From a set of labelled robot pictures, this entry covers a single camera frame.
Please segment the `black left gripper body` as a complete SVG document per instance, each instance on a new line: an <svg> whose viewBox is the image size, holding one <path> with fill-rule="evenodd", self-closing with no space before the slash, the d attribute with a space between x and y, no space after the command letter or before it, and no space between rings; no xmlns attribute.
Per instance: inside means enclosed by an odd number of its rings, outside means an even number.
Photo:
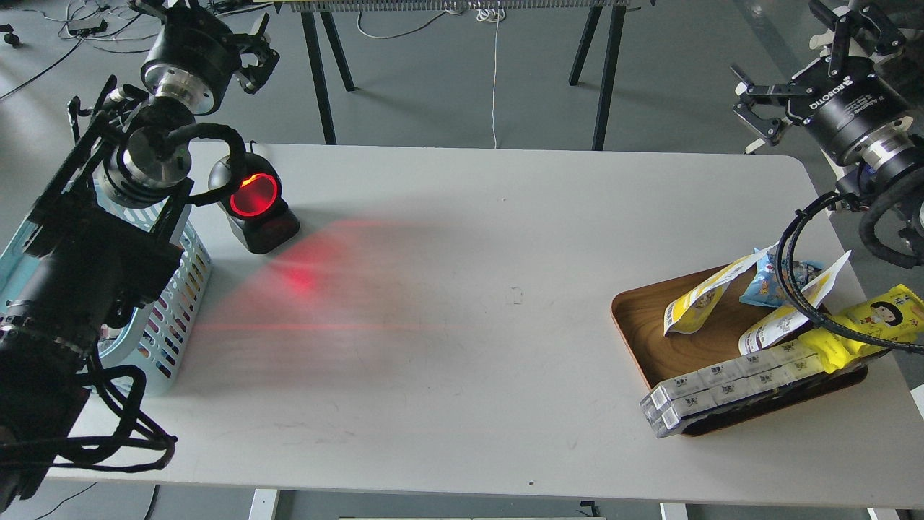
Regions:
<svg viewBox="0 0 924 520"><path fill-rule="evenodd" d="M141 67L144 88L197 116L217 112L242 66L231 30L199 4L141 4L141 13L161 22Z"/></svg>

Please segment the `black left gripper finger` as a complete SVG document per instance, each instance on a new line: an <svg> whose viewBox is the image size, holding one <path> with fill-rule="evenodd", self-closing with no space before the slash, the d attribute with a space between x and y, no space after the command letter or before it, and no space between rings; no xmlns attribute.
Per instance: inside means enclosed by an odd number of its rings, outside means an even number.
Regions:
<svg viewBox="0 0 924 520"><path fill-rule="evenodd" d="M254 95L266 85L280 60L277 50L271 48L268 43L237 43L235 55L240 63L233 76L242 90L250 95ZM255 56L256 64L245 66L242 58L244 55Z"/></svg>
<svg viewBox="0 0 924 520"><path fill-rule="evenodd" d="M271 46L266 37L270 14L263 13L255 20L250 32L231 33L220 37L220 43L229 51L239 56L252 55L258 60L265 60L271 55Z"/></svg>

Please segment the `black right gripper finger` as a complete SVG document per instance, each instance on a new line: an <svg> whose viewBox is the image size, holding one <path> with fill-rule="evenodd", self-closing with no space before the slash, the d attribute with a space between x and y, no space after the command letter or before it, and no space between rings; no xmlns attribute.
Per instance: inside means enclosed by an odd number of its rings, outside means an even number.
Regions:
<svg viewBox="0 0 924 520"><path fill-rule="evenodd" d="M835 11L821 1L809 1L809 10L821 21L827 32L825 56L827 76L841 77L846 72L848 57L863 57L875 64L898 55L907 44L907 36L878 6L867 2L857 9Z"/></svg>
<svg viewBox="0 0 924 520"><path fill-rule="evenodd" d="M787 118L762 118L754 112L757 105L785 108L790 100L810 98L817 89L812 86L799 85L795 82L785 84L756 84L736 64L730 70L739 80L736 86L737 101L733 112L758 135L758 144L776 146L783 137L783 132L790 123Z"/></svg>

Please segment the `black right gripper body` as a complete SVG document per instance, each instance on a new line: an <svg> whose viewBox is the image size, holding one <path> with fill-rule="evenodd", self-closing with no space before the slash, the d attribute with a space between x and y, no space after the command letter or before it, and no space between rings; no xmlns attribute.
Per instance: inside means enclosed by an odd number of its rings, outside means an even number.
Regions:
<svg viewBox="0 0 924 520"><path fill-rule="evenodd" d="M865 57L848 56L834 77L819 57L790 80L805 95L788 100L788 116L802 125L838 167L865 162L872 168L915 167L907 134L911 105Z"/></svg>

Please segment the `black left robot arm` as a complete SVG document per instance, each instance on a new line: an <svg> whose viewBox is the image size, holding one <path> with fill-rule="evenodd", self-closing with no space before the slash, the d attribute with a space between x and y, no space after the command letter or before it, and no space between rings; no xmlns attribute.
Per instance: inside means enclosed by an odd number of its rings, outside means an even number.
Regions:
<svg viewBox="0 0 924 520"><path fill-rule="evenodd" d="M126 449L159 451L125 473L159 470L176 438L145 412L141 368L105 368L104 328L128 326L181 266L183 212L218 204L248 250L264 254L300 224L270 163L217 111L236 78L247 93L279 61L263 14L235 33L196 1L131 1L158 19L142 87L109 78L92 108L69 105L75 144L33 204L13 256L37 264L2 312L2 507L33 497L53 467L113 470Z"/></svg>

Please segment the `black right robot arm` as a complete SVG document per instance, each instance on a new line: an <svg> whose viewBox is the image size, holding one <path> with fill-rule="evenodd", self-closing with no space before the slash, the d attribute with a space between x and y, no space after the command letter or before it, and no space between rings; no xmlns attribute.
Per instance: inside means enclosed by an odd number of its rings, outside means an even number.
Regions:
<svg viewBox="0 0 924 520"><path fill-rule="evenodd" d="M901 52L905 34L872 2L838 11L821 1L808 5L827 32L823 52L805 69L786 83L762 85L732 66L739 80L733 112L762 144L779 144L786 127L801 127L842 168L835 190L798 211L783 231L775 271L785 299L818 328L862 345L921 353L919 344L875 338L834 322L793 280L800 233L820 211L838 205L861 213L858 236L875 257L902 269L922 264L922 138L908 132L910 104L876 69Z"/></svg>

